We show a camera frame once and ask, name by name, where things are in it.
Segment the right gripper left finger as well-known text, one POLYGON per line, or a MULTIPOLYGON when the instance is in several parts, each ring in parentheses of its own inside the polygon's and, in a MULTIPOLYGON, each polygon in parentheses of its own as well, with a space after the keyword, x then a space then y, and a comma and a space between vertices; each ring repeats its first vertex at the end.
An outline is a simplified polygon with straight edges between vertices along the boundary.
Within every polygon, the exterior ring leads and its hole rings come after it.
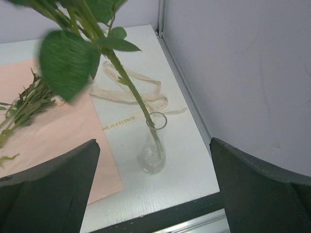
POLYGON ((0 179, 2 233, 78 233, 100 156, 95 139, 0 179))

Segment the artificial rose bouquet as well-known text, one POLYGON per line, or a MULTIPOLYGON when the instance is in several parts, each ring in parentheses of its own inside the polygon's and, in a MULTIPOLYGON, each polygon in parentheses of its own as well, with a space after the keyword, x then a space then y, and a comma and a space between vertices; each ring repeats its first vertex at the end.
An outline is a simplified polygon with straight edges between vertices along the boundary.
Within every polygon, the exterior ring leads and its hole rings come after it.
POLYGON ((53 106, 61 106, 65 100, 47 86, 40 75, 32 71, 33 82, 12 103, 2 102, 0 109, 5 112, 0 124, 0 147, 3 148, 14 131, 31 125, 33 119, 53 106))

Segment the pink wrapping paper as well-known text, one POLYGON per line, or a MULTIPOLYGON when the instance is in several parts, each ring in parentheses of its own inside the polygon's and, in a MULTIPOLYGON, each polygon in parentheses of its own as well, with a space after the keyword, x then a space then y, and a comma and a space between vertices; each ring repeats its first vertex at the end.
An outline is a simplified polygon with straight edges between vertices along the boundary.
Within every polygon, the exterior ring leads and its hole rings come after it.
POLYGON ((0 175, 5 177, 29 169, 91 139, 96 139, 100 146, 88 199, 88 203, 94 203, 123 190, 123 185, 88 93, 81 95, 73 105, 56 105, 37 115, 31 125, 14 130, 0 154, 16 158, 3 163, 0 175))

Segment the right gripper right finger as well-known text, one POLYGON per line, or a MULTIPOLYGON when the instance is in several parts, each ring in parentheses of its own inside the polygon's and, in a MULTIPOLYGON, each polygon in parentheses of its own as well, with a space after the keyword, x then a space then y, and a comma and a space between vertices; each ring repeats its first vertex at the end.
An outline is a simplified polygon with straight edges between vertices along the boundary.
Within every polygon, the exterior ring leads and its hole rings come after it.
POLYGON ((309 233, 311 178, 218 138, 210 151, 232 233, 309 233))

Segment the cream white rose stem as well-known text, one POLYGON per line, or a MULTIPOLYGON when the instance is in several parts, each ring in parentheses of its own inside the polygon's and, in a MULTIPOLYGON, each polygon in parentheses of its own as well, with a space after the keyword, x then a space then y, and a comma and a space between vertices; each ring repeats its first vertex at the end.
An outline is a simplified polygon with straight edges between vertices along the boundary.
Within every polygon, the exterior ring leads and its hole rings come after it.
POLYGON ((125 29, 113 25, 124 1, 14 0, 12 4, 31 8, 60 27, 45 34, 38 50, 39 75, 56 95, 71 102, 95 78, 104 56, 118 72, 117 82, 129 88, 153 126, 142 96, 116 56, 116 51, 138 51, 126 40, 125 29))

